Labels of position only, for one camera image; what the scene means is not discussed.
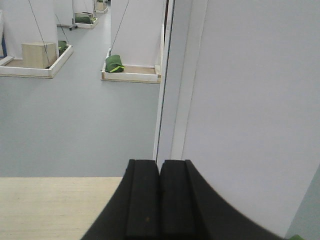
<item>gray floor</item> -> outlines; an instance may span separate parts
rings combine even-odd
[[[0,177],[122,176],[152,158],[159,85],[100,80],[110,13],[64,28],[74,53],[54,79],[0,77]]]

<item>yellow strap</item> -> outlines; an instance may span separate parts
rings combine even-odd
[[[114,71],[117,71],[117,70],[120,69],[120,68],[125,69],[124,66],[117,66],[116,68],[112,69],[112,70],[110,71],[110,73],[113,73]]]

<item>black wire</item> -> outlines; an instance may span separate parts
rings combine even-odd
[[[113,43],[112,43],[111,48],[110,48],[110,53],[111,53],[112,49],[114,48],[114,44],[115,44],[115,42],[116,42],[116,39],[117,39],[119,30],[120,30],[122,21],[123,21],[123,19],[124,19],[124,16],[125,16],[125,14],[126,14],[126,11],[127,11],[128,5],[129,5],[129,2],[130,2],[130,0],[128,0],[128,2],[126,3],[126,6],[125,6],[125,9],[124,9],[122,18],[121,18],[121,22],[120,22],[120,24],[119,24],[118,30],[116,31],[116,35],[115,35],[115,37],[114,37]]]
[[[31,2],[30,2],[30,0],[28,0],[28,1],[29,1],[31,10],[32,10],[32,14],[33,14],[36,26],[38,27],[38,30],[39,30],[39,33],[40,33],[40,36],[41,36],[41,39],[42,39],[42,42],[43,42],[43,45],[44,45],[44,50],[45,50],[46,58],[48,60],[49,67],[51,67],[50,62],[49,62],[48,53],[47,53],[47,45],[45,44],[44,38],[42,37],[41,31],[40,31],[40,27],[39,27],[38,21],[36,19],[36,15],[35,15],[34,9],[32,8]]]
[[[60,20],[59,20],[59,18],[58,18],[58,16],[57,16],[57,14],[56,14],[55,16],[56,16],[56,19],[58,20],[58,23],[59,23],[59,25],[60,25],[60,27],[61,27],[61,30],[62,30],[62,32],[63,32],[63,34],[64,34],[64,36],[65,36],[66,41],[67,41],[67,43],[69,44],[69,40],[68,40],[68,38],[67,38],[67,35],[66,35],[65,31],[64,31],[64,28],[63,28],[62,25],[61,25],[61,22],[60,22]]]

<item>beige wooden box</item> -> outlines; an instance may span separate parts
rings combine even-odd
[[[22,57],[26,68],[45,69],[57,60],[56,44],[52,42],[23,43]]]
[[[107,8],[107,4],[106,3],[103,3],[103,2],[97,2],[96,3],[96,7],[95,7],[96,10],[104,11],[106,8]]]

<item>green sandbag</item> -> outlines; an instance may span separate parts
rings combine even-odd
[[[61,56],[61,54],[63,54],[64,51],[68,48],[67,41],[59,40],[58,46],[59,46],[59,55]]]
[[[119,55],[110,55],[105,59],[105,71],[108,73],[123,72],[125,66],[122,65]]]
[[[300,237],[299,235],[294,235],[289,240],[304,240],[304,239],[302,237]]]
[[[91,19],[88,16],[76,16],[75,22],[80,24],[92,24]]]

